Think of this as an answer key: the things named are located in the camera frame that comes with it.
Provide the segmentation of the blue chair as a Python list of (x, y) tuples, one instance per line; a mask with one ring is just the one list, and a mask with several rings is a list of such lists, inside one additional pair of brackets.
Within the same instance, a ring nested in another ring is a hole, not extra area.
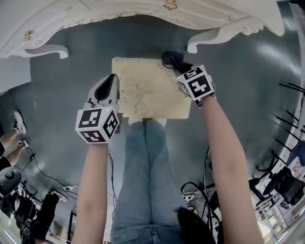
[(301, 140), (291, 151), (288, 161), (286, 163), (289, 166), (295, 158), (299, 158), (302, 167), (305, 167), (305, 141)]

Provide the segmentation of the cream upholstered stool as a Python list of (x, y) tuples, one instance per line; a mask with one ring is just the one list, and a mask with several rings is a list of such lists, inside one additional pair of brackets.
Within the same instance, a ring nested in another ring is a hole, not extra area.
[(186, 97), (173, 70), (159, 59), (119, 58), (112, 72), (120, 80), (119, 113), (124, 117), (187, 119), (191, 99)]

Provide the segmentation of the black office chair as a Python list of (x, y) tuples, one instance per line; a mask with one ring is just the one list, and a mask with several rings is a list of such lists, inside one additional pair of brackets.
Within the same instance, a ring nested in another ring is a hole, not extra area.
[[(260, 170), (257, 168), (257, 170), (259, 172), (264, 172), (264, 175), (260, 178), (253, 178), (249, 180), (249, 187), (251, 191), (259, 199), (259, 202), (255, 205), (256, 207), (271, 199), (271, 192), (273, 190), (280, 194), (285, 202), (290, 205), (296, 205), (304, 196), (303, 189), (305, 188), (305, 183), (295, 178), (292, 175), (291, 170), (286, 166), (278, 173), (272, 173), (270, 169)], [(267, 175), (269, 175), (271, 181), (265, 187), (264, 192), (261, 193), (256, 186), (259, 184), (260, 180)]]

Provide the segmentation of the white power strip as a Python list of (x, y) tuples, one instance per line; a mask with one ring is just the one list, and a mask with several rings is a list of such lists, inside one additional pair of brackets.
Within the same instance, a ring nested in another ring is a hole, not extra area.
[(203, 198), (203, 194), (199, 191), (182, 191), (183, 199), (185, 203), (190, 203), (192, 201), (197, 201), (200, 198)]

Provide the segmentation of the person's left forearm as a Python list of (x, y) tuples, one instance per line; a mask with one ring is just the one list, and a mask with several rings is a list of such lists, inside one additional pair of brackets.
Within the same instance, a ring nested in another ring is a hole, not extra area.
[(107, 220), (107, 144), (90, 144), (79, 185), (71, 244), (103, 244)]

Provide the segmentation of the white ornate dressing table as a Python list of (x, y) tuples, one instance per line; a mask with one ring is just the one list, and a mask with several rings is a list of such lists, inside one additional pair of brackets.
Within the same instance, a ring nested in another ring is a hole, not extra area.
[[(163, 7), (166, 0), (0, 0), (0, 59), (50, 53), (69, 56), (67, 48), (49, 45), (58, 31), (77, 25), (134, 15), (148, 15), (187, 29), (200, 30), (187, 44), (197, 53), (200, 44), (220, 44), (242, 33), (268, 28), (285, 32), (276, 0), (175, 0), (177, 9)], [(32, 39), (24, 42), (24, 34)]]

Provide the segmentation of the person's right forearm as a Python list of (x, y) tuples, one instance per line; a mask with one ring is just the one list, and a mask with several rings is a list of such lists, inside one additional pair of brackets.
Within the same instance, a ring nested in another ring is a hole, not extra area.
[(208, 95), (202, 98), (202, 104), (224, 244), (264, 244), (254, 214), (242, 145), (216, 98)]

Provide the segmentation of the person's blue jeans legs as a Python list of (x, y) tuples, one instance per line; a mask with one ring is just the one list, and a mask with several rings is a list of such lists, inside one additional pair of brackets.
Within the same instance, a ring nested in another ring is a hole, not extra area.
[(185, 206), (169, 163), (165, 127), (154, 120), (129, 126), (111, 244), (184, 244), (176, 211)]

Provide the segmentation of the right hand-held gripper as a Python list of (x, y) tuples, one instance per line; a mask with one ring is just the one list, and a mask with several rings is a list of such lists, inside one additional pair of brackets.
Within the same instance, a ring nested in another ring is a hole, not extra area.
[(203, 97), (213, 96), (216, 98), (212, 77), (207, 73), (203, 64), (178, 76), (177, 83), (182, 93), (191, 98), (199, 109), (203, 108)]

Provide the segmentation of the white cabinet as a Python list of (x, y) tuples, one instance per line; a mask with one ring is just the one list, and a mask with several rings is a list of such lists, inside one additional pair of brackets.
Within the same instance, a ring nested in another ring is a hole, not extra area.
[(30, 58), (10, 56), (0, 59), (0, 96), (8, 90), (31, 82)]

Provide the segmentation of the grey plastic chair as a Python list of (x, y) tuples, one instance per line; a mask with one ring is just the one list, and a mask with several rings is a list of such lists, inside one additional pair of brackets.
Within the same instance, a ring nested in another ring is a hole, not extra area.
[(21, 183), (22, 172), (16, 167), (6, 167), (0, 171), (0, 197), (11, 194)]

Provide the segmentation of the dark blue cloth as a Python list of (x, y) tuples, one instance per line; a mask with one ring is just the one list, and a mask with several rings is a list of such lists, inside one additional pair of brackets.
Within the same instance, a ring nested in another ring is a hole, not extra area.
[(192, 64), (184, 62), (184, 54), (176, 51), (165, 51), (162, 54), (162, 64), (164, 67), (173, 70), (176, 76), (180, 76), (193, 67)]

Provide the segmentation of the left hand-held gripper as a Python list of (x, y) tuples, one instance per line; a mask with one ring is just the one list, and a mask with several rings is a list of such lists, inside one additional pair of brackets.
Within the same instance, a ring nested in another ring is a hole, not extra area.
[(87, 144), (109, 143), (120, 133), (119, 99), (120, 80), (116, 74), (105, 76), (91, 88), (75, 125), (75, 131)]

